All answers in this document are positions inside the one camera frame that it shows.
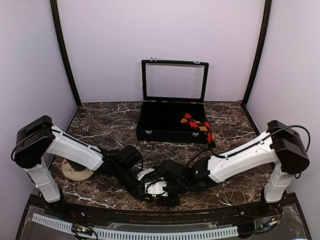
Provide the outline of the cream branch-pattern plate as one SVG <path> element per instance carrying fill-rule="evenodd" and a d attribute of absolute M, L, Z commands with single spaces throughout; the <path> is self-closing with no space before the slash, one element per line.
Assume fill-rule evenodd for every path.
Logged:
<path fill-rule="evenodd" d="M 87 168 L 82 171 L 75 170 L 66 159 L 61 164 L 61 172 L 65 178 L 74 182 L 86 181 L 94 174 L 92 170 Z"/>

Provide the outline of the black glass-lid display case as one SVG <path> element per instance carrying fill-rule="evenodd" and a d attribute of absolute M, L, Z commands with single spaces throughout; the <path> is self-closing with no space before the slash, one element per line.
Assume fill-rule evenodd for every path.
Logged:
<path fill-rule="evenodd" d="M 141 73 L 137 140 L 208 143 L 207 131 L 199 127 L 207 121 L 204 99 L 209 63 L 153 57 L 141 61 Z"/>

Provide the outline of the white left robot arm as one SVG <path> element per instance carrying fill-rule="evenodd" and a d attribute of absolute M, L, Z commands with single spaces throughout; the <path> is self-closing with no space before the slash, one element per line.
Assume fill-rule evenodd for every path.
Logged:
<path fill-rule="evenodd" d="M 27 172 L 60 218 L 67 218 L 71 208 L 62 200 L 62 191 L 43 161 L 44 154 L 56 155 L 90 171 L 115 177 L 130 195 L 143 199 L 139 191 L 142 184 L 131 170 L 143 160 L 135 147 L 128 145 L 121 150 L 106 150 L 89 145 L 63 132 L 52 123 L 50 116 L 43 115 L 17 132 L 10 158 Z"/>

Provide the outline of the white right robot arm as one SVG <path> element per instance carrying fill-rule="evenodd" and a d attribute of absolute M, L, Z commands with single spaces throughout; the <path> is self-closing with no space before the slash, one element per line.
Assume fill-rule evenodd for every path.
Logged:
<path fill-rule="evenodd" d="M 155 179 L 143 184 L 143 192 L 153 198 L 179 198 L 188 192 L 202 192 L 219 183 L 260 165 L 274 163 L 275 167 L 261 191 L 261 201 L 255 213 L 266 217 L 275 208 L 295 175 L 300 175 L 310 165 L 308 150 L 300 134 L 300 125 L 284 125 L 278 120 L 253 140 L 230 151 L 200 160 L 192 159 L 182 165 L 174 160 L 163 161 L 159 166 L 138 173 L 143 180 L 148 174 Z"/>

